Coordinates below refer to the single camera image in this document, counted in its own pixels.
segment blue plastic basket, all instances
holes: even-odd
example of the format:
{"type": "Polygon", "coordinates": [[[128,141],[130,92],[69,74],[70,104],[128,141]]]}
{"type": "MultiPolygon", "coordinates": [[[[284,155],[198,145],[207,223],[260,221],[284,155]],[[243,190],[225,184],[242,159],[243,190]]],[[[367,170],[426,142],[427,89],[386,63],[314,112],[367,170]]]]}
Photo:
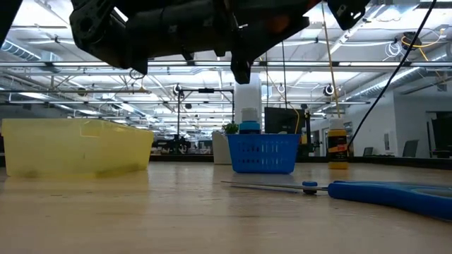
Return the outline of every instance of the blue plastic basket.
{"type": "Polygon", "coordinates": [[[300,135],[228,135],[232,168],[237,173],[290,174],[300,135]]]}

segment scissors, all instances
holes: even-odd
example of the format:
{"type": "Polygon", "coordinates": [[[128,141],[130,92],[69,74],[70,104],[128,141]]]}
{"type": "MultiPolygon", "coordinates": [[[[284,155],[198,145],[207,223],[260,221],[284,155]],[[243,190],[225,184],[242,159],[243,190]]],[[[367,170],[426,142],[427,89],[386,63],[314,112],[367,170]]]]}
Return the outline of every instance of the scissors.
{"type": "Polygon", "coordinates": [[[429,217],[452,221],[452,187],[406,182],[334,181],[320,187],[315,181],[300,184],[267,184],[222,181],[242,188],[283,188],[303,190],[308,195],[328,191],[330,197],[341,200],[385,205],[429,217]]]}

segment yellow plastic bin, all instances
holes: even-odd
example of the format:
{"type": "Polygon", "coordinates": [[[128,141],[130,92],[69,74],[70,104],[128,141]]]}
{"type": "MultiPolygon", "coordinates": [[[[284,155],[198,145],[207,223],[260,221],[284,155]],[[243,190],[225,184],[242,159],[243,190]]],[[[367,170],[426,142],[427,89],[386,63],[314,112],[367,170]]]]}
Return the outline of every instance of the yellow plastic bin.
{"type": "Polygon", "coordinates": [[[4,119],[6,171],[100,177],[145,170],[153,132],[97,119],[4,119]]]}

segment monitor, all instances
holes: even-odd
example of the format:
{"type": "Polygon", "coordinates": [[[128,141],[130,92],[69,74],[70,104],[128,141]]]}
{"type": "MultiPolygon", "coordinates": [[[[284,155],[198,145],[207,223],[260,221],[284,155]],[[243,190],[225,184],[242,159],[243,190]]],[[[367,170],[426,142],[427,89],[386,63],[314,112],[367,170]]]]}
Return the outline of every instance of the monitor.
{"type": "MultiPolygon", "coordinates": [[[[297,109],[299,113],[298,134],[302,134],[305,127],[304,110],[297,109]]],[[[294,134],[297,126],[298,115],[294,109],[265,108],[265,133],[277,134],[282,131],[294,134]]]]}

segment table surface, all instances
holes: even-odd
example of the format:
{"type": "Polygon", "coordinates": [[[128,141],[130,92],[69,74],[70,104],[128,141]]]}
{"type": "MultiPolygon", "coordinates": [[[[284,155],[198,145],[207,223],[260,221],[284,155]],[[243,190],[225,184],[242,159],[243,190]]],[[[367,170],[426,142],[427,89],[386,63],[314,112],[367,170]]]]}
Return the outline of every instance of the table surface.
{"type": "Polygon", "coordinates": [[[452,185],[452,171],[298,164],[290,176],[211,163],[152,162],[111,179],[0,174],[2,253],[451,253],[452,223],[390,207],[231,188],[220,181],[410,181],[452,185]]]}

